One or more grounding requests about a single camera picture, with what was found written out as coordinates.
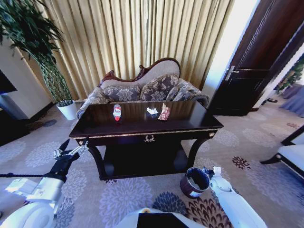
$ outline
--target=patterned carpet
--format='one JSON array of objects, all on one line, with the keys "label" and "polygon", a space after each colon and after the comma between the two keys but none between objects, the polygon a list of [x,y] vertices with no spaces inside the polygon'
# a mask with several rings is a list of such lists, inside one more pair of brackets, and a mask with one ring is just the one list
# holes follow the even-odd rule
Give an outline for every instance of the patterned carpet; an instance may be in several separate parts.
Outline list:
[{"label": "patterned carpet", "polygon": [[[261,165],[273,156],[280,142],[304,119],[279,103],[266,103],[244,117],[218,116],[224,128],[199,149],[195,166],[221,166],[230,181],[268,227],[304,227],[304,182],[281,163]],[[66,120],[56,107],[31,125],[32,132],[0,147],[0,173],[43,174],[54,164],[53,150],[67,139],[76,121]],[[187,153],[194,141],[183,141]],[[68,149],[76,147],[71,141]],[[99,147],[104,153],[105,147]],[[91,154],[72,164],[57,228],[111,228],[139,208],[153,207],[179,212],[206,227],[231,227],[218,199],[208,189],[198,199],[188,199],[180,190],[182,174],[100,181]],[[21,207],[24,198],[4,191],[12,178],[0,179],[0,211],[3,220]]]}]

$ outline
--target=paper wrapper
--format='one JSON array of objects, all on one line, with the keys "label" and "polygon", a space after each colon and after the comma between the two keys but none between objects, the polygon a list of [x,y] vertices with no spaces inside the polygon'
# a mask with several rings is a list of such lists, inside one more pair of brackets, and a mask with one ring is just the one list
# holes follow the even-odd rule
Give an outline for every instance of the paper wrapper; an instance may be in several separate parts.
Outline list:
[{"label": "paper wrapper", "polygon": [[164,103],[162,103],[162,111],[160,116],[158,117],[159,120],[167,120],[170,114],[170,108],[168,108]]}]

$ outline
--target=white flower pot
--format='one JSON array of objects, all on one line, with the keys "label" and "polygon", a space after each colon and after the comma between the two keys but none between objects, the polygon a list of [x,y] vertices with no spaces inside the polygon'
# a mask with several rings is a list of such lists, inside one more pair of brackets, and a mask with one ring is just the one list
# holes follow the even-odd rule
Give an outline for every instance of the white flower pot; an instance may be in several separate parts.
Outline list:
[{"label": "white flower pot", "polygon": [[64,107],[58,107],[57,108],[62,112],[62,114],[66,117],[66,119],[68,120],[74,120],[76,119],[76,104],[73,101],[72,104],[68,105],[68,106],[64,106]]}]

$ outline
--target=plastic bottle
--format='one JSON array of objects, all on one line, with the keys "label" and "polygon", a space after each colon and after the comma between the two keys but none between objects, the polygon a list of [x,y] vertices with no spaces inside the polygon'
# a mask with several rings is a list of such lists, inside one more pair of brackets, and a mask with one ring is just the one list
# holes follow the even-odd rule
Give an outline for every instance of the plastic bottle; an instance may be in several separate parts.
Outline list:
[{"label": "plastic bottle", "polygon": [[119,104],[114,105],[113,116],[114,116],[116,121],[119,121],[120,117],[122,116],[122,109],[121,109],[121,106]]}]

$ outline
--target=door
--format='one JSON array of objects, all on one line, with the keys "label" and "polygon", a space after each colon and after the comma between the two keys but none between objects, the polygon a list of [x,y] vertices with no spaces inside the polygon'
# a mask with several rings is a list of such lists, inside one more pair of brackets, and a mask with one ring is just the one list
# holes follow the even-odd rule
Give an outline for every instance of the door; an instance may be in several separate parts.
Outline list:
[{"label": "door", "polygon": [[267,83],[303,43],[303,0],[261,0],[210,105],[246,115]]}]

